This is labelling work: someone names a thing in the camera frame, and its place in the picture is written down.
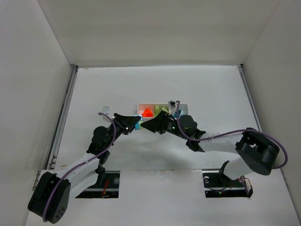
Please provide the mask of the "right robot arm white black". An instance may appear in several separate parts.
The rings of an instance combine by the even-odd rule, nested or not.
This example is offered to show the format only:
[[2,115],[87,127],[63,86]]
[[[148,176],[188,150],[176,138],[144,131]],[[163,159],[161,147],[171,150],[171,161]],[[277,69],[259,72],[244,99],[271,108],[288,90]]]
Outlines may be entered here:
[[267,176],[274,167],[279,153],[279,147],[259,134],[256,130],[248,128],[242,134],[218,137],[210,135],[202,140],[205,131],[197,128],[197,123],[190,115],[183,115],[178,119],[161,111],[155,118],[141,123],[141,127],[153,133],[166,132],[186,140],[186,146],[194,152],[218,151],[234,153],[239,157],[234,161],[226,161],[219,173],[235,180],[246,174],[255,172]]

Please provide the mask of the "blue lego block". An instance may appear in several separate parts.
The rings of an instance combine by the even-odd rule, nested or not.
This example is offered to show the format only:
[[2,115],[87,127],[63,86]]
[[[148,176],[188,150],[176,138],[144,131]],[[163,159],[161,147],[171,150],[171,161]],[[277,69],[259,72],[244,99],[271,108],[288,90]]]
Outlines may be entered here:
[[181,109],[179,109],[178,111],[176,111],[175,113],[174,113],[174,118],[180,118],[181,116],[183,115],[183,113],[182,113],[182,110]]
[[141,114],[135,116],[140,116],[140,120],[135,124],[135,130],[139,130],[141,128],[141,124],[143,123],[143,116]]

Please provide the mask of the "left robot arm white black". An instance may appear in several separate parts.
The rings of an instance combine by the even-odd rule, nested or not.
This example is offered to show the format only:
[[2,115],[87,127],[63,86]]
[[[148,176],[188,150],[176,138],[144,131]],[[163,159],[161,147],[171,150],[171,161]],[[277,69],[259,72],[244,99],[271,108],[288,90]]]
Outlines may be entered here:
[[139,115],[100,115],[111,124],[95,128],[87,152],[67,168],[57,173],[47,171],[40,176],[27,209],[44,222],[55,224],[62,218],[68,207],[71,190],[76,185],[85,185],[86,176],[97,179],[99,174],[105,172],[102,165],[110,155],[109,148],[120,135],[130,134],[141,120]]

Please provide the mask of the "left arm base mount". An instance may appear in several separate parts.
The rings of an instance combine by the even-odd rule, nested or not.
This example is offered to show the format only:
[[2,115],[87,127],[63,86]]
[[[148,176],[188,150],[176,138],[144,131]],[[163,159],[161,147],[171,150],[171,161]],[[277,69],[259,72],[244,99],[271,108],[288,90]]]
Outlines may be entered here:
[[101,167],[96,182],[81,192],[77,199],[116,199],[119,197],[120,171]]

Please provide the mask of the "orange round lego piece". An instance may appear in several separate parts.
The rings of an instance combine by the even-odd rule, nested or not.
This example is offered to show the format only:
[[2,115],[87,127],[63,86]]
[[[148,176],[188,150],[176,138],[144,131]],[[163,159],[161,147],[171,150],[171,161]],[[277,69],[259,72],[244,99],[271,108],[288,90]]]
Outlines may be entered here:
[[142,113],[142,116],[143,117],[153,117],[153,110],[152,109],[150,109],[150,108],[147,108],[147,109],[145,109],[144,111],[143,111],[143,113]]

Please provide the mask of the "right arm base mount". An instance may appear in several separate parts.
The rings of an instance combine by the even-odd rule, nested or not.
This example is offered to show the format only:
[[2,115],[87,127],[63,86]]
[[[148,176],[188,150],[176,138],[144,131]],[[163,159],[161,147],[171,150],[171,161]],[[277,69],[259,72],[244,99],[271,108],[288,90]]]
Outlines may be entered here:
[[253,186],[245,176],[235,180],[224,175],[224,169],[229,161],[226,161],[220,169],[202,171],[204,191],[206,198],[251,198]]

